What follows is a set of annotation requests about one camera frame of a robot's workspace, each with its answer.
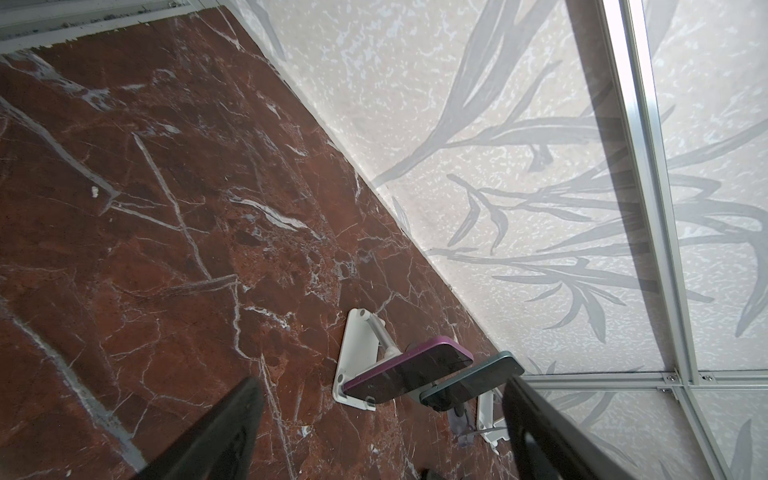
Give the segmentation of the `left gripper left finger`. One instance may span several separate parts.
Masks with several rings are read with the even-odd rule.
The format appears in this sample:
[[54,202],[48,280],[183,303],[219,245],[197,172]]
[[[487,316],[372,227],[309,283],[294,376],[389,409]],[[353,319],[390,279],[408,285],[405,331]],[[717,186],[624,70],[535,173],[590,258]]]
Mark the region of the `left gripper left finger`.
[[246,377],[137,479],[245,479],[264,408],[261,383]]

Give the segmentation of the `white folding phone stand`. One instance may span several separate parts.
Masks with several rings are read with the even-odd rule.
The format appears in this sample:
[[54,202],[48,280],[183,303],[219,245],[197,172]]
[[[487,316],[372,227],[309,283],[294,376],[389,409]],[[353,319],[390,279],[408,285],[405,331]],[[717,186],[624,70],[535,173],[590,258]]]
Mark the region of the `white folding phone stand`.
[[476,427],[477,434],[499,455],[498,445],[509,441],[506,420],[495,416],[495,407],[501,404],[502,394],[498,388],[487,391],[477,398]]

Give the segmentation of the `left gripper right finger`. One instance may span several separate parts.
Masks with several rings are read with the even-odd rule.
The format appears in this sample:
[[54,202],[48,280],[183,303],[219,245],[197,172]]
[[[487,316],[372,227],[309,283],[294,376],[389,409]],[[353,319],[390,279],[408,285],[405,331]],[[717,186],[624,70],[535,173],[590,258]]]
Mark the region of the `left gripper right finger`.
[[630,479],[521,377],[505,384],[507,430],[521,479]]

